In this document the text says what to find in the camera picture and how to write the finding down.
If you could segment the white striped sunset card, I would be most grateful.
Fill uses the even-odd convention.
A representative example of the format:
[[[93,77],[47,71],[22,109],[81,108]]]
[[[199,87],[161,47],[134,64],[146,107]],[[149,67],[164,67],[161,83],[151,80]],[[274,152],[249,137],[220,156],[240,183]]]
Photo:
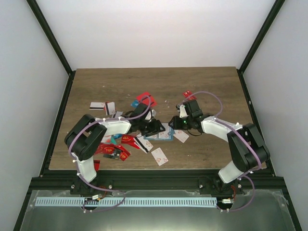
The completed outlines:
[[[145,139],[143,136],[135,137],[135,143],[139,146],[141,150],[145,153],[149,153],[153,149],[153,145],[150,143],[149,140]]]

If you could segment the teal card holder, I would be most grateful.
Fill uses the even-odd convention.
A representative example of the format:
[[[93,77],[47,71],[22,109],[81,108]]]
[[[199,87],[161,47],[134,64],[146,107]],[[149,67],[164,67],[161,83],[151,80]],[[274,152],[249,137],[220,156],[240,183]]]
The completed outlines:
[[[156,135],[152,136],[144,136],[146,140],[154,140],[154,141],[172,141],[173,135],[175,134],[175,131],[173,128],[171,128],[168,123],[163,123],[163,127],[165,128],[165,131],[159,132]]]

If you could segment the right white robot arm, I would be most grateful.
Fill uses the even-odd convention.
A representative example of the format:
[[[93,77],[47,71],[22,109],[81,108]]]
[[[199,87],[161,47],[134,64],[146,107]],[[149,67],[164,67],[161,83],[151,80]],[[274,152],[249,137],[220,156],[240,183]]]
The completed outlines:
[[[231,161],[219,172],[214,181],[214,189],[220,194],[231,188],[231,182],[244,175],[259,170],[269,160],[270,152],[256,125],[231,123],[212,114],[204,114],[197,100],[188,100],[176,106],[179,115],[168,123],[174,130],[195,129],[201,134],[210,134],[226,141],[231,153]]]

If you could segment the blue vip card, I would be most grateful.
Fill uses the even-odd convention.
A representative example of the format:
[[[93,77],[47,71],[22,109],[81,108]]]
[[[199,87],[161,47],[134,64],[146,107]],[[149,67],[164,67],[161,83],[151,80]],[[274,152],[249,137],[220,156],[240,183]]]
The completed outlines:
[[[122,137],[122,134],[114,134],[114,135],[112,135],[112,138],[113,139],[119,139],[119,138],[121,138]]]
[[[133,108],[136,108],[138,105],[140,104],[140,102],[138,100],[134,100],[132,103],[131,103],[131,106]]]

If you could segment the blue VIP card lower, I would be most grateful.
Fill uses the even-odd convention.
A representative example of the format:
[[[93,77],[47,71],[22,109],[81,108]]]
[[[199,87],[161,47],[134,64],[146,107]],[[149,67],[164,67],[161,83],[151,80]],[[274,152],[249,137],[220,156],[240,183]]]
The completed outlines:
[[[114,135],[112,135],[112,138],[113,139],[119,139],[119,138],[121,138],[122,137],[122,134],[114,134]]]

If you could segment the red card far right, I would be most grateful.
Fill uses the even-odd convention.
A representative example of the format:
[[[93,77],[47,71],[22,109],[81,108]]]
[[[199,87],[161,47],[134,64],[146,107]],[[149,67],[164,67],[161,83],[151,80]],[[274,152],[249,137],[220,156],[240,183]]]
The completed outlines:
[[[182,94],[186,100],[196,100],[197,98],[192,94],[191,91],[187,90]]]

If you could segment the white card vertical stripe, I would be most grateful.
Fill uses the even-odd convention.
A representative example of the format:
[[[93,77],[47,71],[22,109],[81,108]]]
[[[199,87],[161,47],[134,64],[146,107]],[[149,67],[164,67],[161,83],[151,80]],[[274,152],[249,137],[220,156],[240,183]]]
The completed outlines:
[[[114,115],[116,113],[116,108],[115,108],[115,103],[114,102],[109,102],[105,103],[104,105],[105,113],[106,115]]]

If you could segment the red vip card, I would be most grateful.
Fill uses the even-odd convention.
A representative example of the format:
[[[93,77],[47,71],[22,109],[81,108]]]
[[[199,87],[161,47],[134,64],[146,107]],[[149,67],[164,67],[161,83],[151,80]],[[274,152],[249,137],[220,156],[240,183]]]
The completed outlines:
[[[131,155],[131,153],[122,145],[116,145],[114,150],[116,156],[118,156],[122,161],[125,161]]]
[[[114,149],[115,145],[112,143],[100,143],[94,154],[112,154]]]

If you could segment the white card black stripe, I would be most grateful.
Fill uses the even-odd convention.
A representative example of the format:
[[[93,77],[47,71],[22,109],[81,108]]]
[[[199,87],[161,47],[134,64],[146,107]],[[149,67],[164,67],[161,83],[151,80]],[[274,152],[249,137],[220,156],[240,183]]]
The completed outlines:
[[[102,102],[91,102],[90,103],[90,110],[104,110],[105,103]]]

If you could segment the red stripe card front edge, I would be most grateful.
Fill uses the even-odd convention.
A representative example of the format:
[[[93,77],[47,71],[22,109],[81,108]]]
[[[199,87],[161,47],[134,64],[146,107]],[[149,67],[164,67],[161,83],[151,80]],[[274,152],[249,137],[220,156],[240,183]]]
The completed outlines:
[[[95,171],[98,171],[100,168],[100,160],[94,160],[93,162]]]

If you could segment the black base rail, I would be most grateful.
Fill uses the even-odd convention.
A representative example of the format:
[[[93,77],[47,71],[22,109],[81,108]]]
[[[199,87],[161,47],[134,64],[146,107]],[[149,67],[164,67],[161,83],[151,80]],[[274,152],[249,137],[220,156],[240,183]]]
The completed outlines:
[[[201,194],[227,195],[252,188],[286,190],[283,177],[269,170],[249,174],[250,179],[221,183],[218,170],[100,170],[92,184],[103,189],[128,192],[131,190],[186,190]],[[29,190],[69,190],[72,194],[92,195],[97,192],[80,180],[73,170],[48,170],[33,178]]]

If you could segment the light blue slotted rail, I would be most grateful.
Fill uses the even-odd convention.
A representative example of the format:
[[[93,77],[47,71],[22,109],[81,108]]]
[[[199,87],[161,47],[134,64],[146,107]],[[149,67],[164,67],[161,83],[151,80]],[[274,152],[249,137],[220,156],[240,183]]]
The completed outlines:
[[[112,207],[216,207],[217,199],[210,197],[107,197],[100,201],[88,201],[85,197],[37,197],[35,206],[99,206]]]

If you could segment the black frame post right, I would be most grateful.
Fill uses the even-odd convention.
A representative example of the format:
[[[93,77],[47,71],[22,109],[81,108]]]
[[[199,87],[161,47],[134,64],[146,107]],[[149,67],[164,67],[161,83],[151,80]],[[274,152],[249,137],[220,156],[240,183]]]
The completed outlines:
[[[256,38],[254,39],[244,61],[242,62],[239,71],[244,73],[247,67],[249,66],[250,62],[252,61],[255,53],[257,52],[259,46],[261,45],[264,37],[266,36],[267,32],[269,31],[272,23],[274,22],[276,16],[278,15],[280,9],[284,5],[285,0],[275,0],[273,6],[271,7],[265,21],[263,22]]]

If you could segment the black frame post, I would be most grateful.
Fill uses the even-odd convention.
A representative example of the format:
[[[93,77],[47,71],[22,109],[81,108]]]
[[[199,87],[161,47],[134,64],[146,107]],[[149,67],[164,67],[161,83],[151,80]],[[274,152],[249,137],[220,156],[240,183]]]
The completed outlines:
[[[267,32],[269,31],[272,23],[274,22],[276,16],[278,15],[280,9],[284,5],[285,0],[275,0],[273,6],[271,7],[265,21],[263,22],[256,38],[254,39],[244,61],[242,62],[239,71],[244,73],[247,67],[249,66],[250,62],[252,61],[255,53],[257,52],[259,46],[261,45],[264,37],[266,36]]]
[[[28,3],[30,9],[32,10],[35,18],[37,19],[39,25],[41,26],[44,34],[46,35],[49,43],[51,44],[53,50],[55,51],[59,61],[61,62],[63,68],[65,69],[66,73],[70,76],[73,73],[73,70],[67,61],[52,29],[50,28],[39,4],[37,3],[36,0],[26,0]]]

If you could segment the black frame post left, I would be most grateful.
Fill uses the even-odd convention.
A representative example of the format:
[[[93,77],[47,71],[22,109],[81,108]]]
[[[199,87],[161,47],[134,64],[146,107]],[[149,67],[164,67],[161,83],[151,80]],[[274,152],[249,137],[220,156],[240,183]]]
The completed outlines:
[[[52,29],[50,28],[39,4],[37,3],[36,0],[26,0],[28,3],[30,9],[32,10],[35,18],[37,19],[39,25],[41,26],[44,34],[46,35],[49,43],[51,44],[53,50],[55,51],[59,61],[61,62],[63,68],[65,69],[66,73],[70,76],[73,73],[73,70],[67,61]]]

